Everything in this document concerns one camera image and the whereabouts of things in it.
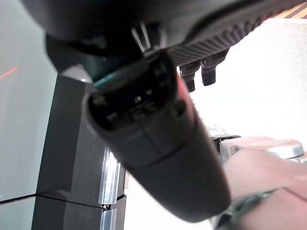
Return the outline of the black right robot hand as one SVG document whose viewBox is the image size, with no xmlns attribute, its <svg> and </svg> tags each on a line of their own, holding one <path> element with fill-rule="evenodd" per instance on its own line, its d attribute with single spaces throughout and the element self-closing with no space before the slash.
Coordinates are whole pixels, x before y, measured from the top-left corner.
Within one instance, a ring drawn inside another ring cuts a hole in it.
<svg viewBox="0 0 307 230">
<path fill-rule="evenodd" d="M 24 0 L 57 72 L 94 90 L 90 129 L 164 208 L 188 222 L 226 210 L 217 151 L 177 67 L 228 50 L 298 0 Z"/>
</svg>

